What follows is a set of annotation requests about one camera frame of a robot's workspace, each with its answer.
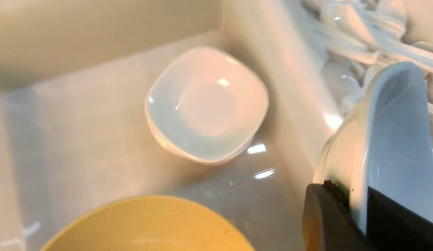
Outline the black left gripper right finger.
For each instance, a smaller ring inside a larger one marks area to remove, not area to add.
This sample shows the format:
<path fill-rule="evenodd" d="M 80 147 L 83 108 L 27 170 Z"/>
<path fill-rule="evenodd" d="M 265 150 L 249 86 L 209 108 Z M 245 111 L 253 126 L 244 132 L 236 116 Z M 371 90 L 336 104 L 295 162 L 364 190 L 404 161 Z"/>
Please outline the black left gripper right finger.
<path fill-rule="evenodd" d="M 377 251 L 433 251 L 433 223 L 368 187 L 366 238 Z"/>

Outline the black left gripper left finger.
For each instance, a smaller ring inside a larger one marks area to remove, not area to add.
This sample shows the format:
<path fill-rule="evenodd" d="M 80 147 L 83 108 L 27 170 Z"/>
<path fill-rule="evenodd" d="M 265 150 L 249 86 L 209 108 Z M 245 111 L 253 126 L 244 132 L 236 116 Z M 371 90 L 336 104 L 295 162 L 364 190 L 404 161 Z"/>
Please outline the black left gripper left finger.
<path fill-rule="evenodd" d="M 301 221 L 306 251 L 372 251 L 352 220 L 346 195 L 331 181 L 306 188 Z"/>

